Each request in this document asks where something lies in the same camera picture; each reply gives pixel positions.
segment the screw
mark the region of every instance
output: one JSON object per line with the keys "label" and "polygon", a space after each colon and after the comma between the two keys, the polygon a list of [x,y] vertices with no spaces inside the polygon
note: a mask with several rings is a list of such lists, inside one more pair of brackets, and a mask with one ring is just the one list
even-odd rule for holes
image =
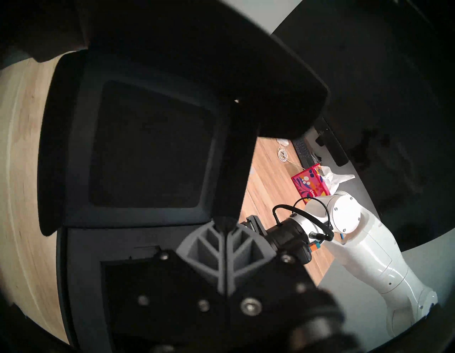
{"label": "screw", "polygon": [[295,259],[288,254],[283,254],[283,255],[281,255],[281,261],[283,261],[287,264],[292,264],[292,263],[294,263]]}
{"label": "screw", "polygon": [[246,298],[240,303],[240,309],[245,315],[256,316],[261,313],[262,304],[255,298]]}
{"label": "screw", "polygon": [[137,297],[137,303],[141,306],[141,307],[146,307],[150,304],[150,300],[148,299],[147,296],[145,295],[140,295]]}
{"label": "screw", "polygon": [[199,310],[202,312],[208,312],[210,310],[210,303],[208,300],[201,299],[200,301],[197,302],[197,306],[199,307]]}
{"label": "screw", "polygon": [[295,285],[295,290],[298,294],[302,294],[307,290],[307,287],[302,282],[299,282]]}

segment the wall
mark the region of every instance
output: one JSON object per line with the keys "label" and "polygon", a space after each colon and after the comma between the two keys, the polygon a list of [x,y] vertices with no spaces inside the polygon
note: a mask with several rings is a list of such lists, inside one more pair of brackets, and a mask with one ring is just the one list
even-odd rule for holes
{"label": "wall", "polygon": [[302,0],[222,0],[252,22],[262,27],[268,34],[295,9]]}
{"label": "wall", "polygon": [[[403,258],[416,276],[438,295],[444,305],[455,283],[455,229],[403,252]],[[381,295],[359,281],[335,259],[319,284],[332,292],[342,307],[346,332],[355,333],[364,349],[373,349],[388,340],[385,318],[387,307]]]}

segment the tissue box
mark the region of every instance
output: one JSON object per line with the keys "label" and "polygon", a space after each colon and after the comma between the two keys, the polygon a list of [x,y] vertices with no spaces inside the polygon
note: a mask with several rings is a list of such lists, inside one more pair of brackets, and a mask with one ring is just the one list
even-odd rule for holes
{"label": "tissue box", "polygon": [[294,175],[291,179],[301,197],[316,197],[330,195],[329,189],[322,179],[321,165],[305,169],[303,172]]}

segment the desk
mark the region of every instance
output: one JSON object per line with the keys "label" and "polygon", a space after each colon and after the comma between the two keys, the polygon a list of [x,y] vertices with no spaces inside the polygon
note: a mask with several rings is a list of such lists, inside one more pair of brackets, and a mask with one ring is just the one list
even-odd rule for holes
{"label": "desk", "polygon": [[[8,302],[67,342],[57,293],[56,234],[41,235],[36,199],[40,127],[58,60],[28,59],[0,71],[0,288]],[[300,169],[281,162],[277,148],[274,139],[258,139],[240,221],[257,215],[270,228],[272,208],[299,198],[290,176]],[[299,164],[293,148],[287,152]],[[278,210],[280,219],[288,215]],[[306,268],[316,284],[332,260],[325,248],[313,254]]]}

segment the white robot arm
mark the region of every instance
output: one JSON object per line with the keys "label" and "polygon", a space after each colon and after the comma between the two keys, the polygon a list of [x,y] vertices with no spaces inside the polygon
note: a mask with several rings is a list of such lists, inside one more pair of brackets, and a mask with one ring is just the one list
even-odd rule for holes
{"label": "white robot arm", "polygon": [[[387,227],[345,192],[318,199],[327,206],[334,232],[344,234],[341,242],[334,239],[324,245],[350,273],[384,298],[389,335],[395,337],[425,317],[438,297],[409,268]],[[317,201],[310,200],[305,211],[323,223],[328,221],[325,208]],[[322,233],[300,215],[293,219],[310,236]]]}

